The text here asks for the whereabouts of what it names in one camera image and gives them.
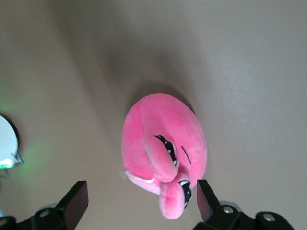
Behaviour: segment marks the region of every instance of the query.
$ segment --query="pink fabric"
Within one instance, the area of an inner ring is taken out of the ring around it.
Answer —
[[[159,195],[163,216],[176,219],[189,201],[188,190],[203,177],[207,144],[197,117],[186,105],[168,94],[151,94],[126,116],[122,157],[128,178]]]

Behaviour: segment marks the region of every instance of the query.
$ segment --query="screw head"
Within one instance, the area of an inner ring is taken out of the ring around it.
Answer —
[[[273,221],[275,221],[275,217],[272,216],[272,215],[269,214],[269,213],[263,214],[263,218],[265,218],[265,220],[268,221],[268,222],[273,222]]]
[[[234,211],[232,210],[232,208],[229,207],[229,206],[225,206],[225,207],[223,208],[223,210],[224,210],[224,212],[227,213],[227,214],[231,214],[231,213],[234,212]]]

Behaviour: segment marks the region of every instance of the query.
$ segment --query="stuffed animal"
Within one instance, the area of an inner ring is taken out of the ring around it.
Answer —
[[[186,105],[168,94],[151,94],[126,116],[122,157],[128,178],[159,195],[165,218],[177,219],[204,175],[207,144],[200,122]]]

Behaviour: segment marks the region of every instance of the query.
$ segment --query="black stitched eyelash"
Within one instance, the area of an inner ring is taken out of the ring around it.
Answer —
[[[189,157],[187,151],[184,149],[183,146],[181,146],[181,148],[182,148],[182,150],[184,151],[184,153],[186,154],[186,156],[187,156],[187,158],[188,158],[188,161],[189,161],[189,163],[190,163],[190,165],[191,165],[192,163],[191,163],[191,160],[190,160],[190,157]]]

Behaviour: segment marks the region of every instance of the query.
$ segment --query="beige surface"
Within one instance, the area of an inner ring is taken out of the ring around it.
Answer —
[[[196,196],[169,221],[119,175],[127,110],[168,92],[203,125],[219,199],[306,228],[306,1],[67,2],[0,2],[0,112],[26,162],[1,178],[5,214],[21,221],[87,180],[79,230],[192,229]]]

